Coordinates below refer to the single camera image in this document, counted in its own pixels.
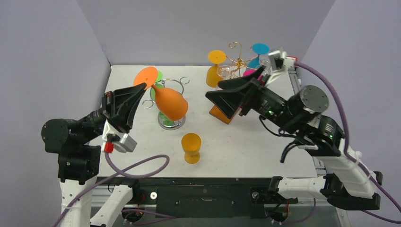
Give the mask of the dark orange wine glass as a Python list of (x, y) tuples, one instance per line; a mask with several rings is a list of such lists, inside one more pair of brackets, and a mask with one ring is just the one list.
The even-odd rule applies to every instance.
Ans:
[(157, 88), (154, 86), (158, 75), (155, 67), (142, 69), (135, 77), (133, 84), (146, 83), (146, 89), (152, 87), (156, 91), (156, 105), (158, 109), (171, 121), (182, 119), (188, 111), (188, 102), (184, 97), (171, 88)]

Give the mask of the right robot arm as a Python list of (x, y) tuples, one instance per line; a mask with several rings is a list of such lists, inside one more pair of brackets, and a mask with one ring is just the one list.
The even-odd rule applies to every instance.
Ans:
[(223, 80), (218, 83), (219, 90), (205, 96), (228, 118), (254, 110), (261, 122), (269, 120), (278, 127), (276, 136), (292, 138), (282, 152), (281, 163), (297, 147), (330, 169), (329, 174), (313, 178), (275, 176), (266, 190), (267, 197), (273, 202), (325, 199), (343, 210), (378, 210), (381, 197), (372, 180), (381, 182), (383, 176), (364, 172), (361, 154), (346, 147), (344, 131), (323, 114), (329, 106), (325, 92), (306, 86), (284, 99), (267, 87), (269, 77), (262, 77), (261, 72), (258, 69), (249, 76)]

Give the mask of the pink wine glass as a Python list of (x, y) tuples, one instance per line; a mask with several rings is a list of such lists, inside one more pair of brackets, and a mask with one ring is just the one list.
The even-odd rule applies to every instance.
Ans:
[(249, 76), (249, 75), (251, 75), (252, 73), (254, 73), (255, 71), (256, 71), (256, 70), (248, 69), (248, 70), (246, 70), (246, 71), (243, 73), (243, 77)]

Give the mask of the yellow wine glass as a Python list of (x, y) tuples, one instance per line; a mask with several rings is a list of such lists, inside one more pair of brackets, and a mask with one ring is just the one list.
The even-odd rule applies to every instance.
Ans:
[(196, 133), (187, 133), (182, 137), (181, 145), (184, 151), (184, 160), (188, 164), (197, 163), (200, 159), (200, 136)]
[(206, 74), (206, 84), (215, 88), (222, 78), (218, 75), (217, 70), (220, 64), (226, 60), (226, 54), (221, 50), (213, 50), (208, 53), (208, 60), (213, 64)]

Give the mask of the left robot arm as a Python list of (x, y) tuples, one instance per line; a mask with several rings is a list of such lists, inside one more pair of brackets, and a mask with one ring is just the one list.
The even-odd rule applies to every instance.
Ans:
[(99, 173), (101, 153), (132, 152), (137, 143), (129, 135), (134, 115), (146, 92), (145, 83), (109, 91), (99, 109), (79, 120), (51, 119), (42, 127), (45, 151), (58, 155), (62, 191), (60, 227), (105, 227), (115, 220), (122, 201), (136, 203), (141, 190), (122, 186), (108, 201), (111, 210), (91, 217), (92, 189)]

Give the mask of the blue wine glass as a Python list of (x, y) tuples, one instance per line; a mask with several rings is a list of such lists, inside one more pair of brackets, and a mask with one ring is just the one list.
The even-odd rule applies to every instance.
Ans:
[(251, 50), (256, 54), (256, 56), (247, 63), (246, 67), (248, 69), (256, 69), (259, 65), (260, 56), (267, 54), (270, 51), (270, 48), (264, 43), (256, 43), (252, 45)]

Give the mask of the silver wire glass rack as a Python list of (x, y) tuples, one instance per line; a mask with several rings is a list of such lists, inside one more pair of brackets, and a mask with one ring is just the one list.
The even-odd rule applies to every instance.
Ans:
[(173, 82), (181, 86), (182, 91), (179, 92), (165, 85), (167, 79), (160, 81), (156, 81), (156, 79), (148, 76), (141, 79), (142, 82), (147, 84), (150, 97), (142, 104), (150, 102), (148, 108), (154, 105), (158, 108), (157, 122), (161, 128), (169, 131), (177, 130), (184, 125), (189, 108), (187, 100), (183, 97), (184, 86), (180, 81), (172, 79)]

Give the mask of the gold wire glass rack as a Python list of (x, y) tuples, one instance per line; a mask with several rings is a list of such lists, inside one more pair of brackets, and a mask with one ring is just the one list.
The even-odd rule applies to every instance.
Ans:
[(252, 44), (250, 50), (253, 57), (243, 58), (244, 48), (240, 42), (230, 42), (229, 49), (237, 49), (237, 56), (230, 57), (223, 50), (212, 50), (208, 53), (208, 60), (212, 66), (206, 74), (206, 84), (216, 90), (233, 89), (248, 82), (248, 77), (258, 69), (264, 69), (262, 75), (270, 70), (270, 61), (263, 62), (262, 56), (270, 51), (265, 43)]

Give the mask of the yellow wine glass front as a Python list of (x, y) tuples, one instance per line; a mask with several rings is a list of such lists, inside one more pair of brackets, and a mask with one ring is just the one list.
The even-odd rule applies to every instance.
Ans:
[(187, 133), (182, 137), (181, 145), (184, 151), (184, 160), (188, 164), (197, 163), (200, 159), (200, 136), (196, 133)]

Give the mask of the green wine glass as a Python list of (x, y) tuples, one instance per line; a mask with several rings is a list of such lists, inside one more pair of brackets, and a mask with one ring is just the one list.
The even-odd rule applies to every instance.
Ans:
[[(166, 81), (163, 79), (163, 73), (161, 71), (158, 71), (157, 79), (156, 82), (154, 83), (154, 86), (157, 88), (165, 88), (165, 83)], [(156, 91), (154, 88), (150, 89), (150, 97), (152, 102), (155, 104), (156, 103)], [(175, 122), (171, 121), (168, 119), (161, 111), (159, 111), (157, 120), (159, 125), (166, 130), (172, 130), (175, 127)]]

